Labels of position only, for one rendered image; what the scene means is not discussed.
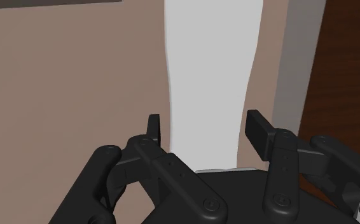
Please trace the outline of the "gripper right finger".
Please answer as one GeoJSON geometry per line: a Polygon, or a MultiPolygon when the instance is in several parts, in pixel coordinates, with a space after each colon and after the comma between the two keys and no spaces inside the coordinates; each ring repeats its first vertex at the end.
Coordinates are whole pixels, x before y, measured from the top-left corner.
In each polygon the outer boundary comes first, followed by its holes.
{"type": "Polygon", "coordinates": [[[269,162],[262,208],[275,224],[359,224],[360,154],[329,136],[310,142],[273,127],[257,110],[245,134],[269,162]]]}

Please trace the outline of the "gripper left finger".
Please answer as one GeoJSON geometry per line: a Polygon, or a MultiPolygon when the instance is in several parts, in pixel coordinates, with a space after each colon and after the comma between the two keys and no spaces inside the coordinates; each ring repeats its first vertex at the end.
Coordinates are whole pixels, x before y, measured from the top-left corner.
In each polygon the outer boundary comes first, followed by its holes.
{"type": "Polygon", "coordinates": [[[225,224],[226,202],[161,143],[160,116],[124,149],[97,148],[48,224],[117,224],[115,205],[127,185],[139,182],[154,210],[141,224],[225,224]]]}

